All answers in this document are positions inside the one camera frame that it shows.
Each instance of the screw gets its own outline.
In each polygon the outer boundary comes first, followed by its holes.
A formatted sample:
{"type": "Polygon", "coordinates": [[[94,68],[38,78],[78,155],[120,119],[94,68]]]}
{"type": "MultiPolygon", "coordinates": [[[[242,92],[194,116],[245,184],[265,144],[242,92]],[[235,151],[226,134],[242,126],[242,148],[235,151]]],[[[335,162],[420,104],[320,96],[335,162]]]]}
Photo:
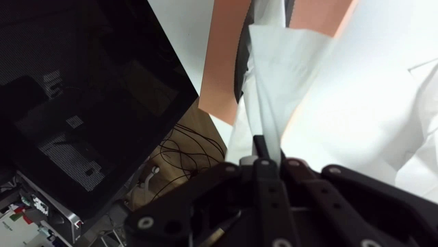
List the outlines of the screw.
{"type": "Polygon", "coordinates": [[[330,167],[328,171],[332,173],[332,174],[341,174],[342,173],[341,169],[338,169],[338,167],[330,167]]]}
{"type": "Polygon", "coordinates": [[[234,171],[235,171],[235,166],[227,166],[227,167],[224,167],[224,170],[226,170],[227,173],[234,173],[234,171]]]}
{"type": "Polygon", "coordinates": [[[138,221],[137,226],[138,229],[149,229],[153,225],[153,218],[150,217],[144,217],[138,221]]]}
{"type": "Polygon", "coordinates": [[[382,247],[379,243],[376,243],[372,239],[364,239],[364,240],[361,240],[360,244],[361,244],[361,247],[382,247]]]}
{"type": "Polygon", "coordinates": [[[286,239],[275,239],[272,247],[291,247],[286,239]]]}

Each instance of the skin-colored material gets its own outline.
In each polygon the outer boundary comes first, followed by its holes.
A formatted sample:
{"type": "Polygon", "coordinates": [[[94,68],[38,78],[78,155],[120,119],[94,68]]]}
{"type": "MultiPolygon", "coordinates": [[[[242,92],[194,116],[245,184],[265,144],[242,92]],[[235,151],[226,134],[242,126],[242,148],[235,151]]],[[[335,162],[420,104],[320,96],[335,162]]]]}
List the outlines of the skin-colored material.
{"type": "Polygon", "coordinates": [[[357,0],[295,0],[289,27],[309,29],[337,37],[356,5],[357,0]]]}
{"type": "Polygon", "coordinates": [[[250,0],[215,0],[198,107],[234,125],[234,67],[250,0]]]}

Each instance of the bolt hole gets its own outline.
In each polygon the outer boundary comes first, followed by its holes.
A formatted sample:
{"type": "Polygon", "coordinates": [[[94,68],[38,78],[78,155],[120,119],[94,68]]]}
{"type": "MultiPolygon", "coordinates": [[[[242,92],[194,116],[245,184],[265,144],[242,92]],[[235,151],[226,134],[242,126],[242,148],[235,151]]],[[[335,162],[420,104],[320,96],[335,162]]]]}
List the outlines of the bolt hole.
{"type": "Polygon", "coordinates": [[[164,232],[168,234],[176,234],[182,230],[182,225],[178,221],[170,221],[164,226],[164,232]]]}

